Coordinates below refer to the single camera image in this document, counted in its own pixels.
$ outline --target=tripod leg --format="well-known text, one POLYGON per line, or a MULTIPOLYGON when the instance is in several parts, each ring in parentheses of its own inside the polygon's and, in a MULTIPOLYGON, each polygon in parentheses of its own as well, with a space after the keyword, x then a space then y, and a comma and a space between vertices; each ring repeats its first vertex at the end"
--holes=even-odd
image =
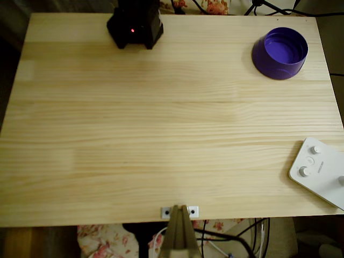
POLYGON ((253 5, 251 5, 251 7, 250 7, 250 8, 247 10, 247 12, 245 12, 245 14, 244 14, 244 15, 245 15, 245 16, 249 15, 249 13, 250 13, 250 12, 252 12, 252 10, 253 10, 254 6, 255 6, 254 4, 253 4, 253 5))

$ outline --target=black device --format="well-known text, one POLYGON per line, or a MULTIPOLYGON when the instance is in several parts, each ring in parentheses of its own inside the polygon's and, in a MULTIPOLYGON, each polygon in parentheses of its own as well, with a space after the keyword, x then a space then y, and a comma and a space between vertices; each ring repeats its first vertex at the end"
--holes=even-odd
POLYGON ((119 0, 107 29, 118 48, 128 43, 152 49, 163 33, 159 0, 119 0))

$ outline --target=black stand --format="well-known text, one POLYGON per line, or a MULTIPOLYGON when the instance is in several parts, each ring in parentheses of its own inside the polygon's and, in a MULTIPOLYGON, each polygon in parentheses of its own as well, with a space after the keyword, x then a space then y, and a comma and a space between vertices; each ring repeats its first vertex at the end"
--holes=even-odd
POLYGON ((280 12, 284 15, 289 15, 289 13, 287 13, 286 11, 283 11, 282 9, 274 6, 273 4, 270 4, 269 2, 267 2, 265 0, 252 0, 252 6, 247 10, 247 12, 244 15, 249 15, 249 13, 252 12, 252 10, 255 7, 262 6, 262 5, 266 5, 266 6, 272 8, 275 11, 280 12))

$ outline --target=button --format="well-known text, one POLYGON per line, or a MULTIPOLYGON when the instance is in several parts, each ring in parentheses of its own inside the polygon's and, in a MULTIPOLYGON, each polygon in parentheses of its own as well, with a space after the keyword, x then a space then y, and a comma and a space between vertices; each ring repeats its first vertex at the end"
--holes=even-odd
POLYGON ((303 177, 308 177, 311 175, 311 171, 309 168, 307 167, 301 167, 300 170, 299 170, 300 174, 303 176, 303 177))
POLYGON ((312 157, 307 157, 306 158, 306 161, 307 161, 307 163, 311 166, 311 165, 314 165, 314 163, 315 163, 315 161, 314 161, 314 159, 312 158, 312 157))
POLYGON ((321 148, 318 147, 318 146, 313 146, 311 148, 311 153, 313 153, 313 154, 320 154, 321 153, 321 148))

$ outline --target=knob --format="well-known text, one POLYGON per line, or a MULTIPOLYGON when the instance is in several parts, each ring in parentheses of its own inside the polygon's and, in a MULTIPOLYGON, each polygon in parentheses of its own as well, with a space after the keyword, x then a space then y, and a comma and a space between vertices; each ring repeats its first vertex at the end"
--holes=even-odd
POLYGON ((303 176, 303 177, 308 177, 311 175, 311 171, 309 168, 307 167, 301 167, 300 170, 299 170, 300 174, 303 176))
POLYGON ((344 176, 340 176, 338 180, 339 180, 339 183, 344 186, 344 176))
POLYGON ((313 154, 320 154, 321 153, 321 148, 319 146, 313 146, 311 148, 311 153, 313 153, 313 154))

